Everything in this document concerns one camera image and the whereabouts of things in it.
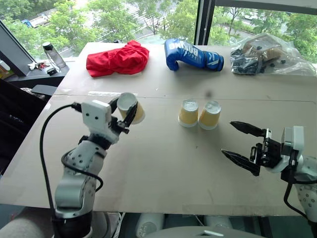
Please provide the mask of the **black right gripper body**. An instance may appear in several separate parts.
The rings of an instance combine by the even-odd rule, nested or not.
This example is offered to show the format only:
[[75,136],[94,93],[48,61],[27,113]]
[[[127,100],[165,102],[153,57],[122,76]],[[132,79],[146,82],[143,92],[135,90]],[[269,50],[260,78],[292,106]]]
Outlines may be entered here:
[[270,129],[261,129],[258,136],[264,140],[251,148],[250,161],[258,166],[273,169],[281,161],[281,144],[272,140]]

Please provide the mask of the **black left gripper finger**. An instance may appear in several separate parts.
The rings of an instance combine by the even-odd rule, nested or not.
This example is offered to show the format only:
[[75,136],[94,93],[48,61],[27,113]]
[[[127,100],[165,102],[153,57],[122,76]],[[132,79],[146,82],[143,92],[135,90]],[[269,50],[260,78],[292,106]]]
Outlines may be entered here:
[[115,97],[114,99],[112,99],[108,104],[111,107],[111,114],[113,114],[115,112],[115,110],[117,109],[117,101],[118,101],[119,97]]
[[138,103],[134,103],[133,105],[131,105],[127,110],[123,110],[121,109],[121,115],[123,118],[123,123],[126,126],[130,126],[131,123],[133,122],[135,115],[137,113],[137,107],[138,107]]

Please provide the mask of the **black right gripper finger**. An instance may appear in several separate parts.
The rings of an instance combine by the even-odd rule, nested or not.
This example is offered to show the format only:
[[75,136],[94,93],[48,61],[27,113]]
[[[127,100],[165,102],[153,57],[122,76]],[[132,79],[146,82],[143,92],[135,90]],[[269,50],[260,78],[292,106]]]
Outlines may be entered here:
[[238,131],[243,132],[245,134],[251,134],[255,137],[265,137],[266,129],[258,128],[254,125],[251,125],[246,122],[241,121],[231,121],[230,124],[235,127]]
[[224,149],[221,149],[221,152],[223,155],[228,158],[230,161],[232,161],[234,164],[248,170],[251,172],[254,176],[259,176],[260,174],[260,166],[257,164],[252,163],[248,158],[237,154],[235,152],[227,151]]

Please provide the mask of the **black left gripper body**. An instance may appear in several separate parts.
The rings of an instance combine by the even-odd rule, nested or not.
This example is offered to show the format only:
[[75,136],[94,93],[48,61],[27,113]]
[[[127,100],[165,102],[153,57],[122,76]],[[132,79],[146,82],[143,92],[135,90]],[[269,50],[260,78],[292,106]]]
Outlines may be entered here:
[[117,117],[112,116],[110,122],[110,130],[117,135],[120,135],[122,132],[125,134],[129,133],[130,122],[127,120],[120,121]]

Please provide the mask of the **clear tape strip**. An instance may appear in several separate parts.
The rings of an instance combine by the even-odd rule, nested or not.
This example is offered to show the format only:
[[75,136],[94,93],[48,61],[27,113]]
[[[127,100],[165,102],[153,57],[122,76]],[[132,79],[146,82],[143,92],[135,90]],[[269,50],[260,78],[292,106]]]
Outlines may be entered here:
[[88,96],[105,96],[105,97],[117,97],[123,94],[123,92],[108,92],[108,91],[89,91]]

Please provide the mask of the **red cloth garment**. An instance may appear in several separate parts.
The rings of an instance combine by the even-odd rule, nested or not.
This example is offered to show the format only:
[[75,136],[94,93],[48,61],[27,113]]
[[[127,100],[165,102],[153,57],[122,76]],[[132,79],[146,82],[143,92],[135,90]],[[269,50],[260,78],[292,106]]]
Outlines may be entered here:
[[149,50],[135,40],[124,47],[89,54],[86,69],[91,77],[119,74],[137,74],[143,71],[149,60]]

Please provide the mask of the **white cylinder under table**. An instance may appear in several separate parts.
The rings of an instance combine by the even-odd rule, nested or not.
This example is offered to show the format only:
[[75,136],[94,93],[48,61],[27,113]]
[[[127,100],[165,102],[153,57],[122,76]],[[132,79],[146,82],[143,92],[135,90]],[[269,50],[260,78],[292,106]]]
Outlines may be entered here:
[[160,231],[164,226],[163,213],[142,213],[137,222],[135,235],[137,238],[144,238],[145,236]]
[[204,223],[209,227],[225,227],[228,229],[232,228],[232,223],[229,217],[226,216],[204,216]]

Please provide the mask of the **clear water bottle black cap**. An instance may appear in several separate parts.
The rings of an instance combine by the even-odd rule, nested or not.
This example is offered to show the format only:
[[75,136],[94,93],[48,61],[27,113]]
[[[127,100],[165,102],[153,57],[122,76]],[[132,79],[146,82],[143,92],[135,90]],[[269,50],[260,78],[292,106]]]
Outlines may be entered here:
[[47,55],[48,59],[52,60],[53,63],[58,67],[58,68],[64,68],[66,67],[66,63],[63,60],[63,58],[60,56],[58,51],[55,49],[52,43],[50,42],[45,42],[42,44],[42,47],[44,49],[45,54]]

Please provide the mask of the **clear plastic bag of parts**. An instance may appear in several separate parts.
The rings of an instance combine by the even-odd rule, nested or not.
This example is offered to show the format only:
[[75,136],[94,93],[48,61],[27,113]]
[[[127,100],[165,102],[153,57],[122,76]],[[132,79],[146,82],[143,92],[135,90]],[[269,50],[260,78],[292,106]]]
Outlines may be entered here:
[[[282,45],[284,54],[278,59],[263,61],[255,57],[246,57],[242,53],[244,44],[251,39],[269,35]],[[305,60],[299,51],[289,42],[268,33],[260,33],[243,40],[230,38],[231,72],[241,75],[273,74],[273,75],[301,75],[316,76],[312,63]]]

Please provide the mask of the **dark side desk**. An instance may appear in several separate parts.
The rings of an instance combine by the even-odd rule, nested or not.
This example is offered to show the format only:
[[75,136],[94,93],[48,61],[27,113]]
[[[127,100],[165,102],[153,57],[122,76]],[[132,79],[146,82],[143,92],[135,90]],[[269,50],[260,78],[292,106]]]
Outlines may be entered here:
[[74,65],[75,61],[67,61],[66,67],[62,68],[60,72],[50,76],[45,70],[33,70],[27,76],[12,75],[5,79],[6,82],[18,88],[33,88],[36,85],[48,85],[57,87],[70,68]]

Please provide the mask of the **blue boxing glove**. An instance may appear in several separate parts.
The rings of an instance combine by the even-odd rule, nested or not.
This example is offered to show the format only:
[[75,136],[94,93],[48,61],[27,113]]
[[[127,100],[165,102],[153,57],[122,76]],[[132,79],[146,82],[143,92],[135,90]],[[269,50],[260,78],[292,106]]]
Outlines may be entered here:
[[179,69],[178,61],[197,68],[222,71],[224,57],[216,52],[202,51],[192,44],[177,38],[167,39],[164,43],[166,65],[172,71]]

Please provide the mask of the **red and white small items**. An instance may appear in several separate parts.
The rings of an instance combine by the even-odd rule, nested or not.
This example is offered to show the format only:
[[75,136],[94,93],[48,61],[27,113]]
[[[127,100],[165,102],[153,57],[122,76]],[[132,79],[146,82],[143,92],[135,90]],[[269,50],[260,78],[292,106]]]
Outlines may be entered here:
[[28,65],[30,70],[35,70],[35,69],[43,70],[44,68],[49,67],[49,65],[46,64],[45,61],[43,61],[43,62],[32,62],[32,63],[27,64],[27,65]]

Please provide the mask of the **black chair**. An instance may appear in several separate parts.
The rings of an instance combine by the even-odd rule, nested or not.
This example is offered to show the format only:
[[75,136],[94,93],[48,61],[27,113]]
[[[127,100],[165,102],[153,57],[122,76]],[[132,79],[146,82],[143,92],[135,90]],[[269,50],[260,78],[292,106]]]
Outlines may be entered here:
[[50,96],[0,79],[0,175],[3,175]]

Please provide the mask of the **grey fabric rounded shape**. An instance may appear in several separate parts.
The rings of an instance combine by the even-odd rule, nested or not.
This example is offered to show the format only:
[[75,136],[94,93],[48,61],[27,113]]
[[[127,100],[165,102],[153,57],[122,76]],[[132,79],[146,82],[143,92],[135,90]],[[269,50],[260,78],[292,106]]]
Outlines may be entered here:
[[0,238],[52,238],[53,226],[49,209],[25,207],[0,229]]

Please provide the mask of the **dark window frame post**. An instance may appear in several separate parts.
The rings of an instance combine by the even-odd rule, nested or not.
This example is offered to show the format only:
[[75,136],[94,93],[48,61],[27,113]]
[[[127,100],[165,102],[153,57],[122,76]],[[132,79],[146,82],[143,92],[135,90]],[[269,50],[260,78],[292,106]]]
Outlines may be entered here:
[[210,36],[216,0],[198,0],[195,26],[195,45],[207,45]]

